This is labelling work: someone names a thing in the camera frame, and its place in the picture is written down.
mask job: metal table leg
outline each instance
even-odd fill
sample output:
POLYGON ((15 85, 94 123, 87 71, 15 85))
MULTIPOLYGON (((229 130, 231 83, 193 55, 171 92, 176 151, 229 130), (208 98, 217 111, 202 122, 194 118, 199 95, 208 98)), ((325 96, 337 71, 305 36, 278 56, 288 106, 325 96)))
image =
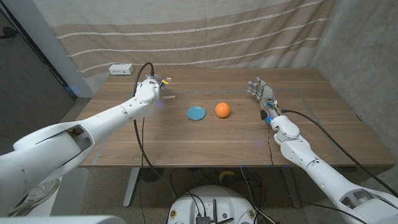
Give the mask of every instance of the metal table leg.
MULTIPOLYGON (((289 193, 294 198, 299 198, 299 193, 297 193, 296 183, 294 181, 292 170, 289 167, 282 167, 282 175, 285 180, 286 188, 289 193)), ((301 202, 298 200, 290 199, 292 201, 292 205, 295 208, 301 207, 301 202)))
POLYGON ((139 167, 135 167, 131 169, 129 183, 127 184, 126 194, 124 195, 123 206, 130 207, 132 202, 132 197, 134 196, 134 192, 136 189, 136 182, 138 179, 139 167))

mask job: blue plate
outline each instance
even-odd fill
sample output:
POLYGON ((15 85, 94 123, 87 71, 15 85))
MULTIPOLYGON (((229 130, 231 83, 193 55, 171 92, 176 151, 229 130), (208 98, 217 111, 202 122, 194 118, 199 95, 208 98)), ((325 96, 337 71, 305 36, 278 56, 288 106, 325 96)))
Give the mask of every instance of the blue plate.
POLYGON ((198 121, 202 119, 206 114, 205 109, 201 108, 200 106, 192 106, 187 110, 187 116, 189 119, 198 121))

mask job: white box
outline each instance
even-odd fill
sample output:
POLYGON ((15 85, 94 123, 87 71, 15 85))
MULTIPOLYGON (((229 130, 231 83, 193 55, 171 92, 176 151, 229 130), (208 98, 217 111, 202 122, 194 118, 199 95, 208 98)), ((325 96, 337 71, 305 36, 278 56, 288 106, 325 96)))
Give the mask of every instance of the white box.
POLYGON ((131 75, 134 71, 132 64, 116 64, 109 68, 111 75, 131 75))

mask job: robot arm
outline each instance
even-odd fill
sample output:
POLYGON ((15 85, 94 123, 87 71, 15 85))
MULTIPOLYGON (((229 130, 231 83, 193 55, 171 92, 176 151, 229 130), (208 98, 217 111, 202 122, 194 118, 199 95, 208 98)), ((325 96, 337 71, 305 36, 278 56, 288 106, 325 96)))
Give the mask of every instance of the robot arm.
MULTIPOLYGON (((263 109, 265 105, 269 107, 267 119, 272 129, 277 131, 274 139, 280 145, 282 155, 301 167, 336 208, 367 223, 396 223, 398 198, 353 184, 317 156, 308 141, 300 135, 299 128, 279 112, 275 95, 272 90, 268 90, 271 89, 270 86, 260 78, 257 80, 259 83, 249 82, 248 92, 260 101, 263 109)), ((341 216, 346 223, 361 223, 349 215, 341 213, 341 216)))
POLYGON ((159 100, 162 77, 146 77, 135 97, 90 118, 54 124, 18 140, 0 156, 0 217, 8 215, 37 185, 78 167, 106 136, 128 122, 150 116, 159 100))

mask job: curtain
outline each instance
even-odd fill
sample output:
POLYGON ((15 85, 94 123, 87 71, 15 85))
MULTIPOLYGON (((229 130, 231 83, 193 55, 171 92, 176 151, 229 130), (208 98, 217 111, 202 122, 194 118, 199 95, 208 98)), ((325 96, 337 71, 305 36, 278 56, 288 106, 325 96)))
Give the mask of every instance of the curtain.
POLYGON ((334 0, 34 0, 85 78, 156 68, 307 67, 334 0))

